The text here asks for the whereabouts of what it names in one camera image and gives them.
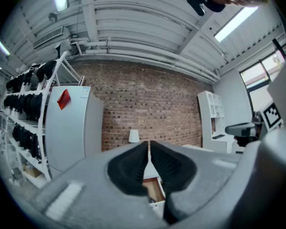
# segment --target air vent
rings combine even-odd
[[[33,43],[33,48],[37,48],[40,45],[44,44],[45,42],[62,35],[63,26],[57,29],[52,30],[51,32],[45,34],[44,36],[40,37]]]

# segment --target air conditioner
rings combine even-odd
[[[36,50],[40,50],[49,45],[61,42],[69,37],[70,37],[70,32],[68,28],[61,26],[37,39],[33,43],[33,48]]]

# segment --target refrigerator door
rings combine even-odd
[[[71,101],[61,110],[57,101],[64,90],[68,90]],[[45,146],[49,166],[65,171],[84,158],[83,138],[90,87],[53,87],[49,99]]]

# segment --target floor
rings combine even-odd
[[[12,193],[14,196],[21,196],[25,200],[30,201],[30,199],[35,195],[35,193],[38,192],[38,188],[36,188],[29,181],[24,180],[21,184],[21,187],[12,185],[9,182],[9,179],[11,178],[11,173],[6,163],[6,159],[2,154],[1,146],[0,146],[0,176],[5,185],[7,186],[8,190],[10,191],[10,193]]]

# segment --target white lampshade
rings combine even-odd
[[[130,143],[138,143],[139,139],[139,131],[138,130],[130,130],[129,133],[129,142]]]

